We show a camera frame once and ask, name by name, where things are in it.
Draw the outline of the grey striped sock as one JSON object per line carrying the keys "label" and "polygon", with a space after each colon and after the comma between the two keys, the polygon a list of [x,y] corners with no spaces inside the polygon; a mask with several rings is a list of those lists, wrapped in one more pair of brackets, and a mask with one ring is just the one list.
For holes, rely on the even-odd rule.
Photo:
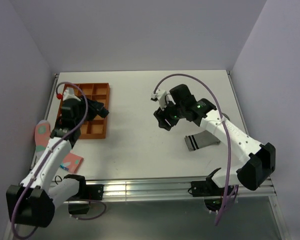
{"label": "grey striped sock", "polygon": [[219,145],[221,143],[221,141],[208,130],[204,130],[193,135],[186,135],[184,140],[190,152],[203,149],[211,145]]}

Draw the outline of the dark blue patterned sock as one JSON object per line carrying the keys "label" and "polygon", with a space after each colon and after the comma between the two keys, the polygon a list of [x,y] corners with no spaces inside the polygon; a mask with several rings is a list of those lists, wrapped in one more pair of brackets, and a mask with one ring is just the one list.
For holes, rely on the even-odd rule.
{"label": "dark blue patterned sock", "polygon": [[105,104],[103,102],[91,100],[89,103],[89,107],[92,119],[94,119],[97,116],[105,119],[109,114],[109,111],[106,109]]}

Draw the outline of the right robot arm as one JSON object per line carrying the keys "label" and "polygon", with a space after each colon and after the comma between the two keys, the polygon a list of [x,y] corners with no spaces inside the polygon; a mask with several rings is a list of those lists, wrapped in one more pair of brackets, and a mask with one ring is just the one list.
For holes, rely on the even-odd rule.
{"label": "right robot arm", "polygon": [[159,103],[154,116],[160,128],[170,131],[180,119],[186,119],[230,146],[230,152],[238,158],[240,163],[232,165],[229,173],[218,167],[206,177],[206,189],[210,194],[217,195],[225,186],[234,185],[255,191],[274,172],[275,147],[245,134],[220,116],[218,108],[206,98],[196,100],[187,85],[180,84],[170,92],[158,89],[151,94],[151,100]]}

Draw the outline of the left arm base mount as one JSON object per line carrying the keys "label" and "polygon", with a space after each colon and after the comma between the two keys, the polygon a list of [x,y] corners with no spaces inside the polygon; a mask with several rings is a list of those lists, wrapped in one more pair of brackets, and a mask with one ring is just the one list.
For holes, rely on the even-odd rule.
{"label": "left arm base mount", "polygon": [[[101,217],[107,210],[107,205],[102,202],[103,193],[103,184],[88,184],[82,195],[75,195],[67,200],[69,216],[80,221],[95,220]],[[93,204],[101,205],[101,211],[95,216],[87,216]]]}

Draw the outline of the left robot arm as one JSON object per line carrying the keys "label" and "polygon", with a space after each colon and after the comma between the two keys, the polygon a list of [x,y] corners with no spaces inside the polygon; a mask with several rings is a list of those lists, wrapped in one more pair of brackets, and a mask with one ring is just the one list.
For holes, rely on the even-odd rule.
{"label": "left robot arm", "polygon": [[6,191],[8,214],[12,224],[46,228],[55,210],[65,201],[99,202],[102,194],[90,193],[84,176],[68,174],[55,187],[50,184],[64,158],[81,136],[80,127],[96,116],[109,114],[102,102],[73,97],[62,102],[48,144],[37,164],[18,185]]}

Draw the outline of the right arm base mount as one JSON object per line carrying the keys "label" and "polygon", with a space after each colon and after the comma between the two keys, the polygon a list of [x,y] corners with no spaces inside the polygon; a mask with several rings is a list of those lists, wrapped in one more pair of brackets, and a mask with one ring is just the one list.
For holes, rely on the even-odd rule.
{"label": "right arm base mount", "polygon": [[[213,170],[206,178],[205,180],[197,180],[192,181],[190,183],[191,187],[187,190],[192,197],[213,197],[217,196],[219,198],[216,199],[208,199],[204,200],[205,207],[207,208],[208,212],[214,212],[218,213],[222,206],[223,196],[224,196],[224,187],[219,187],[214,181],[213,176],[217,172],[221,172],[217,175],[216,180],[220,184],[224,184],[224,180],[226,177],[226,170],[221,170],[222,168],[216,168]],[[237,177],[237,173],[234,170],[230,171],[230,177],[229,177],[229,184],[227,189],[227,203],[225,205],[225,209],[228,210],[230,207],[233,206],[233,204],[236,201],[236,197],[238,194],[238,185],[239,180]]]}

